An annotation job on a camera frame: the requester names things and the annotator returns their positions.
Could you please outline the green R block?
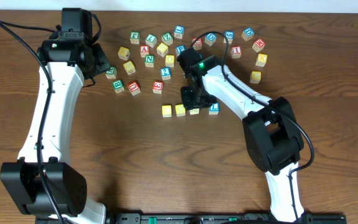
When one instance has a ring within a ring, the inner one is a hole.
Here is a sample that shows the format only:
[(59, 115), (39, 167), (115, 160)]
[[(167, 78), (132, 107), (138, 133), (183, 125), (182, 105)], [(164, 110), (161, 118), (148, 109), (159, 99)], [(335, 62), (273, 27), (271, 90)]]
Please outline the green R block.
[(199, 109), (199, 108), (195, 108), (195, 109), (190, 110), (190, 114), (191, 114), (191, 115), (195, 115), (195, 114), (199, 114), (199, 113), (200, 113), (200, 109)]

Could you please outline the yellow O block moved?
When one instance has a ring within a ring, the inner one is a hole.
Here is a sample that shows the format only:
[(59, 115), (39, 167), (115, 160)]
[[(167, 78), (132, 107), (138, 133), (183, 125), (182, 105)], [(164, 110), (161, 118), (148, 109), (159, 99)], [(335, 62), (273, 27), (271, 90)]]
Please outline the yellow O block moved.
[(183, 104), (175, 105), (175, 112), (178, 117), (186, 115), (186, 109)]

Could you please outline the yellow C block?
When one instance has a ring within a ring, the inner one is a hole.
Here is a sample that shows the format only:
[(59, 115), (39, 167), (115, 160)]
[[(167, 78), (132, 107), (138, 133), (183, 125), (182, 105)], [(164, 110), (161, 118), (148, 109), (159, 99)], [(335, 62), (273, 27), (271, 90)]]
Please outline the yellow C block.
[(168, 118), (172, 116), (172, 106), (171, 105), (163, 105), (162, 106), (162, 116), (164, 118)]

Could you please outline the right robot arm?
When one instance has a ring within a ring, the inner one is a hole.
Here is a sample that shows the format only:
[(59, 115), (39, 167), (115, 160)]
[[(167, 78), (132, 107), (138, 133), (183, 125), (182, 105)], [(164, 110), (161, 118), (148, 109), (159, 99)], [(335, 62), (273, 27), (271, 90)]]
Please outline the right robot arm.
[(270, 192), (270, 212), (280, 222), (296, 222), (304, 209), (300, 203), (296, 168), (304, 147), (289, 102), (257, 93), (232, 74), (215, 56), (201, 58), (194, 48), (182, 51), (177, 61), (188, 86), (181, 88), (187, 110), (210, 108), (222, 101), (241, 120), (252, 162), (265, 173)]

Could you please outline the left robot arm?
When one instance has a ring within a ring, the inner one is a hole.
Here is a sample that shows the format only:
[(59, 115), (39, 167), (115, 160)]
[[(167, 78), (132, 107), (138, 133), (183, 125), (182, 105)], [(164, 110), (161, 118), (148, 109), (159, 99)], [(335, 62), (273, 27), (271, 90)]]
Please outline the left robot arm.
[(29, 133), (0, 179), (17, 209), (37, 223), (109, 223), (107, 207), (87, 195), (86, 179), (70, 165), (75, 105), (87, 79), (109, 62), (94, 33), (95, 14), (64, 8), (62, 24), (33, 52), (40, 85)]

